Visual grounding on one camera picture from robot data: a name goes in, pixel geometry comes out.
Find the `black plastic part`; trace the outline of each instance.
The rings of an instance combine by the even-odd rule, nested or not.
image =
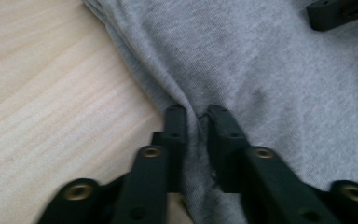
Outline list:
[[[266,147],[244,150],[243,173],[246,180],[252,180],[247,183],[251,187],[246,189],[251,192],[245,193],[257,195],[266,209],[266,223],[340,223],[273,150]]]
[[[230,112],[219,105],[208,107],[208,152],[216,181],[225,193],[241,192],[241,153],[250,146]]]
[[[343,224],[358,224],[358,183],[338,180],[329,192],[314,190]]]
[[[157,146],[162,145],[162,132],[153,132],[150,145],[157,145]]]
[[[307,6],[310,26],[326,31],[358,19],[358,0],[320,0]]]
[[[163,146],[170,151],[168,192],[181,192],[183,160],[187,147],[186,110],[182,106],[173,105],[166,110],[164,132],[160,134],[159,139],[160,142],[156,145]]]
[[[65,185],[50,202],[39,224],[104,224],[112,218],[115,202],[125,176],[106,186],[99,186],[95,180],[80,178]],[[73,200],[68,199],[68,191],[76,186],[88,186],[89,196],[81,199],[81,191],[73,191]]]
[[[111,224],[166,223],[168,158],[161,146],[138,151]]]

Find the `gray fabric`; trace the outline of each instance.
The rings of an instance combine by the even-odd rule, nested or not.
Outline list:
[[[85,0],[163,110],[189,115],[184,180],[196,223],[244,223],[211,178],[204,122],[227,107],[252,145],[276,149],[307,183],[358,181],[358,21],[310,29],[293,0]]]

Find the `wood grain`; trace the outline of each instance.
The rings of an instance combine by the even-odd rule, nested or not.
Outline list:
[[[160,128],[81,1],[0,0],[0,223],[35,223],[72,179],[122,175]],[[191,223],[172,201],[170,223]]]

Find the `gray cloth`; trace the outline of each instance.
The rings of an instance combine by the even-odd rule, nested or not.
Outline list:
[[[310,0],[85,0],[163,110],[189,115],[183,179],[195,223],[245,223],[213,182],[201,117],[228,108],[252,145],[276,149],[307,183],[358,181],[358,21],[310,29]]]

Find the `wooden table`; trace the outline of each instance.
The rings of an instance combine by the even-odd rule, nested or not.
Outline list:
[[[80,0],[0,0],[0,223],[35,223],[73,179],[122,175],[161,121]]]

